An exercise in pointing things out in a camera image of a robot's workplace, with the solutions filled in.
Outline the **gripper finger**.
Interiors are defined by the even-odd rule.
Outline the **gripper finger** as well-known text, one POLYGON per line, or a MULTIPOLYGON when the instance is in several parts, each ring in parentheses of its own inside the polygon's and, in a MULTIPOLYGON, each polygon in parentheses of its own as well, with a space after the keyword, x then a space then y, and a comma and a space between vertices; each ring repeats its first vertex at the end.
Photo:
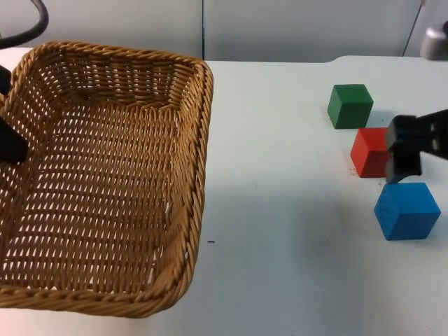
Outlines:
POLYGON ((389 159, 386 163, 386 182, 398 183, 409 176, 422 175, 420 152, 447 159, 447 137, 386 136, 389 159))
POLYGON ((387 127, 387 148, 446 148, 447 109, 423 116, 397 115, 387 127))
POLYGON ((7 95, 11 89, 11 71, 0 66, 0 94, 7 95))
POLYGON ((19 163, 27 158, 29 144, 3 118, 0 119, 0 159, 19 163))

